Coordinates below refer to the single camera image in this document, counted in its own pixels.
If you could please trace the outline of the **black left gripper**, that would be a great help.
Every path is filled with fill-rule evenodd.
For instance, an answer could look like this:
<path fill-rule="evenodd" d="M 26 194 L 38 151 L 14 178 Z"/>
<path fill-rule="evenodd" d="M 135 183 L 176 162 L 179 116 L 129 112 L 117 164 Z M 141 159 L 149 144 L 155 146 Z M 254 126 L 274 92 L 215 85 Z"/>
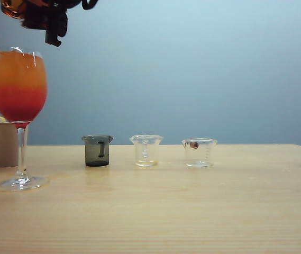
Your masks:
<path fill-rule="evenodd" d="M 59 47 L 67 32 L 67 8 L 63 1 L 24 1 L 22 25 L 45 30 L 45 43 Z"/>

